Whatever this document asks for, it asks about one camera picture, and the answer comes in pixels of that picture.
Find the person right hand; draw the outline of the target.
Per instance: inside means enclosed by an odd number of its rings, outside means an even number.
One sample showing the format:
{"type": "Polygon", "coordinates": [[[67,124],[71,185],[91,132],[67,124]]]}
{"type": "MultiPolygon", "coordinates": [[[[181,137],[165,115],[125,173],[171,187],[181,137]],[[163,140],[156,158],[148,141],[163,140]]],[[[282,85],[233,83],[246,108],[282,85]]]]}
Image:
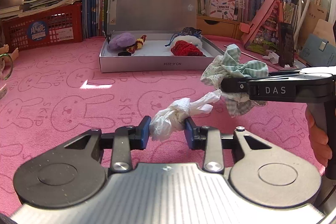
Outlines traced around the person right hand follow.
{"type": "Polygon", "coordinates": [[[310,146],[313,150],[316,160],[327,167],[329,160],[332,158],[332,150],[328,145],[327,133],[320,129],[307,107],[305,110],[305,118],[307,120],[308,130],[309,130],[309,140],[310,146]]]}

